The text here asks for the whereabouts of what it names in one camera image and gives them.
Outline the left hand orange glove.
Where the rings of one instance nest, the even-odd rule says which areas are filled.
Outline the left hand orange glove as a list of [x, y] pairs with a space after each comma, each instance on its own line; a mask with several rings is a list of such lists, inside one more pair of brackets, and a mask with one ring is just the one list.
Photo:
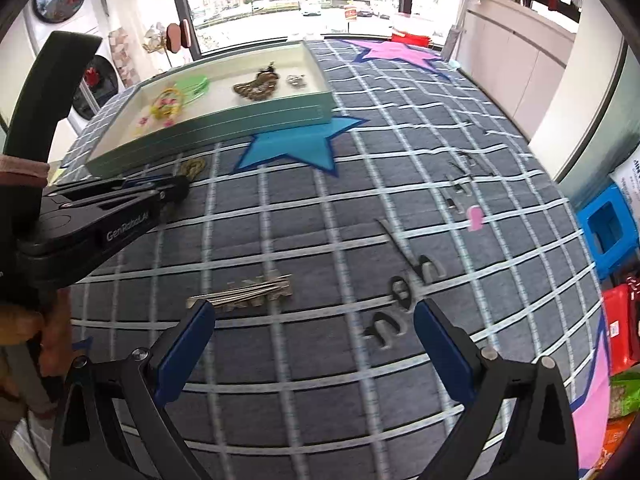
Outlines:
[[32, 411], [54, 416], [73, 362], [70, 289], [59, 289], [39, 312], [29, 296], [1, 287], [1, 420], [15, 425]]

